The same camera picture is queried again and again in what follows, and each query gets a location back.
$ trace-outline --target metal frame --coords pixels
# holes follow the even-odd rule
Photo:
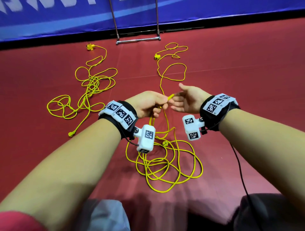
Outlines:
[[[118,31],[117,31],[117,23],[115,22],[115,17],[114,17],[114,12],[113,12],[113,8],[112,8],[111,0],[109,0],[109,4],[110,4],[110,8],[111,8],[111,13],[112,13],[112,17],[113,17],[114,26],[115,26],[115,31],[116,31],[116,33],[117,33],[116,45],[118,45],[118,44],[120,44],[120,43],[130,43],[130,42],[149,41],[149,40],[161,40],[160,33],[159,33],[158,0],[156,0],[157,36],[158,36],[158,37],[154,37],[154,38],[132,39],[132,40],[124,40],[124,41],[120,41],[119,33],[118,33]]]

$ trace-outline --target hand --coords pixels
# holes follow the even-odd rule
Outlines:
[[[191,114],[198,114],[203,102],[211,96],[211,94],[201,90],[198,87],[185,86],[179,83],[181,92],[176,93],[175,96],[168,102],[171,108],[177,112],[187,112]]]
[[[167,96],[154,91],[142,92],[125,101],[134,107],[139,119],[150,117],[151,115],[153,115],[154,118],[158,118],[161,109],[155,107],[156,105],[159,107],[162,106],[164,110],[168,108]]]

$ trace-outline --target coiled yellow rope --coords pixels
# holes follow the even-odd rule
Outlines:
[[[89,68],[84,67],[84,66],[80,66],[79,68],[77,68],[75,70],[75,77],[76,77],[76,79],[78,81],[82,82],[81,85],[83,87],[86,87],[86,92],[78,100],[77,108],[74,109],[73,107],[71,107],[71,97],[69,95],[60,95],[60,96],[57,96],[54,99],[52,99],[50,102],[48,102],[48,104],[47,104],[47,109],[48,109],[48,111],[49,111],[49,113],[51,115],[56,116],[56,117],[60,117],[60,118],[64,118],[64,119],[73,119],[74,117],[77,116],[77,113],[79,112],[79,110],[81,110],[81,109],[88,109],[88,113],[87,113],[86,117],[81,121],[81,123],[76,127],[76,129],[74,131],[68,133],[68,135],[70,137],[72,137],[76,133],[77,129],[88,118],[88,116],[89,116],[89,114],[91,112],[99,112],[99,111],[101,111],[104,108],[105,104],[102,103],[102,102],[96,103],[94,105],[90,105],[90,101],[89,101],[90,97],[93,96],[94,94],[98,94],[98,93],[101,93],[103,91],[109,90],[110,88],[114,87],[114,85],[115,85],[115,80],[113,79],[113,77],[115,77],[116,74],[117,74],[117,69],[116,68],[113,68],[113,67],[112,68],[108,68],[108,69],[106,69],[104,71],[101,71],[101,72],[95,74],[95,75],[91,75],[91,73],[90,73],[91,69],[93,67],[99,65],[107,57],[107,50],[105,48],[97,46],[97,45],[91,45],[90,44],[90,46],[102,48],[102,49],[105,50],[106,53],[105,53],[105,57],[100,55],[100,56],[98,56],[98,57],[96,57],[96,58],[94,58],[92,60],[87,61],[86,65]],[[99,58],[100,58],[100,61],[98,63],[93,64],[93,65],[89,65],[88,64],[91,61],[97,60]],[[77,78],[76,73],[81,68],[85,68],[88,71],[88,78],[85,79],[85,80],[80,80],[80,79]],[[108,77],[108,76],[105,76],[105,75],[101,75],[105,71],[108,71],[108,70],[111,70],[111,69],[116,70],[116,73],[113,76]],[[104,89],[99,89],[99,83],[100,83],[99,81],[100,80],[105,80],[105,79],[109,80],[109,85],[106,88],[104,88]],[[59,106],[59,108],[57,108],[57,109],[50,109],[49,105],[53,104],[53,103],[56,103]],[[93,110],[92,107],[94,107],[94,106],[96,106],[98,104],[103,104],[103,108],[101,108],[99,110]],[[72,112],[67,114],[67,115],[65,115],[65,108],[66,107],[68,107],[68,108],[70,108],[72,110]],[[59,110],[63,110],[62,115],[53,114],[54,111],[59,111]]]
[[[168,46],[169,46],[170,44],[175,44],[176,46],[173,47],[173,48],[168,48]],[[163,91],[162,86],[161,86],[161,85],[162,85],[162,79],[163,79],[163,78],[166,78],[166,79],[169,79],[169,80],[172,80],[172,81],[183,81],[183,80],[185,79],[186,65],[183,64],[183,63],[174,63],[174,64],[171,64],[171,65],[169,65],[169,66],[165,69],[165,71],[163,72],[163,74],[160,74],[160,72],[159,72],[159,69],[160,69],[159,61],[162,60],[162,59],[163,59],[164,57],[166,57],[166,56],[171,56],[172,58],[177,58],[177,59],[179,59],[180,57],[177,55],[177,53],[186,51],[186,50],[188,49],[188,47],[187,47],[187,46],[178,46],[177,43],[169,43],[169,44],[167,44],[167,45],[165,46],[165,50],[162,50],[162,51],[156,53],[156,55],[157,55],[158,53],[161,53],[161,52],[163,52],[163,51],[174,50],[174,49],[180,48],[180,47],[184,47],[184,48],[186,48],[186,49],[185,49],[185,50],[182,50],[182,51],[177,51],[177,52],[175,52],[174,54],[166,54],[166,55],[162,56],[162,57],[158,60],[158,62],[157,62],[157,64],[158,64],[158,69],[157,69],[157,71],[158,71],[158,74],[159,74],[160,77],[161,77],[160,88],[161,88],[161,91],[162,91],[163,94],[164,94],[164,91]],[[182,80],[175,80],[175,79],[171,79],[171,78],[165,77],[164,74],[166,73],[167,69],[170,68],[171,66],[177,65],[177,64],[183,65],[183,66],[185,67],[184,78],[183,78]],[[150,187],[152,190],[154,190],[154,191],[156,191],[156,192],[158,192],[158,193],[166,193],[166,192],[168,192],[169,190],[171,190],[176,184],[184,183],[184,182],[188,181],[188,180],[191,179],[191,178],[198,178],[198,177],[200,177],[200,176],[202,175],[202,173],[203,173],[202,163],[201,163],[201,161],[199,160],[199,158],[195,155],[195,151],[194,151],[194,148],[192,147],[192,145],[191,145],[189,142],[187,142],[187,141],[184,141],[184,140],[177,140],[177,138],[176,138],[176,128],[175,128],[175,127],[172,127],[172,128],[170,129],[169,122],[168,122],[167,115],[166,115],[165,111],[164,111],[164,115],[165,115],[166,122],[167,122],[167,131],[165,131],[165,132],[156,132],[156,136],[155,136],[156,139],[163,141],[163,143],[162,143],[162,144],[157,143],[157,142],[154,143],[154,145],[161,146],[161,147],[163,147],[163,148],[165,149],[165,156],[164,156],[164,157],[159,157],[159,158],[155,158],[155,159],[152,159],[152,160],[148,160],[148,159],[147,159],[147,154],[144,154],[144,153],[140,153],[140,152],[139,152],[139,153],[138,153],[138,156],[137,156],[137,159],[136,159],[135,161],[133,161],[133,160],[129,159],[129,157],[128,157],[128,155],[127,155],[127,150],[128,150],[128,147],[129,147],[129,143],[127,143],[126,152],[125,152],[125,153],[126,153],[127,159],[128,159],[129,161],[135,163],[135,166],[136,166],[136,169],[137,169],[138,173],[140,173],[141,175],[143,175],[143,176],[146,177],[146,181],[147,181],[149,187]],[[149,120],[149,125],[152,125],[152,126],[153,126],[154,123],[155,123],[155,119],[154,119],[154,118],[150,118],[150,120]],[[174,138],[175,138],[175,140],[173,140],[173,141],[168,141],[168,140],[166,140],[165,138],[166,138],[166,136],[169,134],[169,132],[171,132],[171,131],[174,132]],[[159,136],[157,136],[157,134],[165,134],[165,135],[164,135],[164,137],[159,137]],[[191,147],[192,151],[180,149],[180,148],[179,148],[179,145],[178,145],[178,142],[187,143],[187,144]],[[167,151],[168,151],[168,149],[169,149],[169,150],[173,150],[173,152],[174,152],[174,156],[173,156],[173,158],[172,158],[171,160],[168,160],[168,159],[167,159]],[[181,171],[181,168],[180,168],[180,152],[181,152],[181,151],[187,152],[187,153],[193,155],[193,157],[194,157],[193,171],[191,172],[190,175],[186,175],[186,174],[184,174],[184,173]],[[177,155],[177,161],[178,161],[177,163],[178,163],[178,166],[175,166],[175,165],[173,164],[173,161],[175,160],[176,155]],[[193,174],[194,174],[194,172],[195,172],[195,168],[196,168],[196,160],[197,160],[197,161],[199,162],[199,164],[200,164],[201,172],[200,172],[200,174],[199,174],[198,176],[193,176]],[[143,172],[141,172],[141,171],[139,170],[138,165],[143,165],[143,166],[144,166],[145,173],[143,173]],[[159,170],[153,172],[153,171],[150,169],[150,167],[151,167],[151,166],[155,166],[155,165],[164,165],[164,166],[161,166]],[[173,167],[173,168],[175,168],[175,169],[178,171],[178,177],[176,178],[175,181],[169,181],[169,180],[163,179],[163,177],[165,176],[165,174],[168,172],[168,169],[169,169],[170,166]],[[156,174],[159,173],[159,172],[161,172],[161,171],[163,171],[163,173],[162,173],[160,176],[157,176]],[[181,175],[184,176],[184,177],[186,177],[186,179],[185,179],[185,180],[182,180],[182,181],[179,181]],[[149,180],[161,180],[161,181],[163,181],[163,182],[167,182],[167,183],[171,184],[171,186],[170,186],[167,190],[165,190],[165,191],[160,191],[160,190],[155,189],[155,188],[150,184]]]

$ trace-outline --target blue banner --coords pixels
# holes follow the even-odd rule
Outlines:
[[[112,0],[118,28],[156,24],[155,0]],[[305,9],[304,0],[159,0],[159,22]],[[108,0],[0,0],[0,41],[114,28]]]

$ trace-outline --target black wrist strap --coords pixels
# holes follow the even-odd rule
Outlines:
[[[127,110],[131,111],[135,115],[135,117],[136,117],[135,121],[129,126],[128,129],[124,129],[120,125],[119,122],[117,122],[114,118],[112,118],[111,115],[107,115],[107,114],[104,113],[104,114],[101,114],[98,119],[107,119],[108,121],[113,123],[114,126],[119,130],[119,132],[121,134],[121,139],[129,138],[129,140],[134,140],[133,134],[134,134],[134,131],[135,131],[135,123],[138,120],[137,112],[133,108],[133,106],[131,106],[128,102],[118,101],[118,103],[123,104],[123,106],[126,107]]]
[[[240,107],[234,102],[230,102],[220,111],[218,115],[213,115],[212,113],[204,110],[203,107],[207,104],[207,102],[209,102],[214,97],[215,95],[212,95],[203,102],[203,104],[200,107],[200,117],[203,119],[205,123],[206,130],[219,131],[218,125],[224,119],[227,113],[235,108],[240,109]]]

